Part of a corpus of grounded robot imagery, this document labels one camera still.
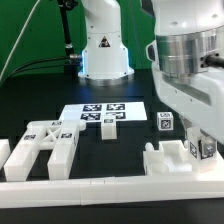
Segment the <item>silver metal cylinder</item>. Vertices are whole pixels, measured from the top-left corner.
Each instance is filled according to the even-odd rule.
[[[174,82],[189,81],[191,74],[207,71],[204,57],[222,54],[224,27],[186,35],[156,36],[160,70]]]

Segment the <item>black table surface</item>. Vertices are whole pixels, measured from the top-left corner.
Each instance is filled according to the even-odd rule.
[[[113,87],[81,85],[63,74],[23,75],[0,88],[0,139],[9,139],[13,149],[31,121],[55,120],[65,105],[144,102],[147,121],[117,122],[118,138],[102,141],[100,123],[80,132],[70,178],[144,175],[143,151],[151,142],[184,140],[178,114],[161,103],[150,70],[136,70],[135,80]],[[172,112],[173,131],[158,131],[157,112]],[[41,151],[28,180],[48,180],[51,151]],[[4,172],[0,171],[4,182]],[[224,200],[179,200],[0,209],[3,223],[223,223]]]

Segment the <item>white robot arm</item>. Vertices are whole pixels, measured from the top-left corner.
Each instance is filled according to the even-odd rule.
[[[223,0],[152,3],[156,40],[148,52],[155,52],[152,70],[159,98],[224,144],[224,71],[209,66],[223,62]]]
[[[121,13],[116,0],[82,0],[87,46],[83,50],[81,82],[106,86],[133,79],[128,50],[122,43]]]

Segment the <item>cube with marker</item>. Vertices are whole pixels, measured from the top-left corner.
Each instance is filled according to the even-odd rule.
[[[173,130],[173,114],[171,112],[158,112],[157,126],[160,131],[172,131]]]
[[[117,139],[116,116],[107,114],[101,122],[102,140]]]

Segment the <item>white paper sheet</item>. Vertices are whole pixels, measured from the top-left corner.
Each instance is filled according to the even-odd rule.
[[[106,114],[115,114],[117,121],[147,120],[143,102],[66,105],[59,120],[101,122]]]

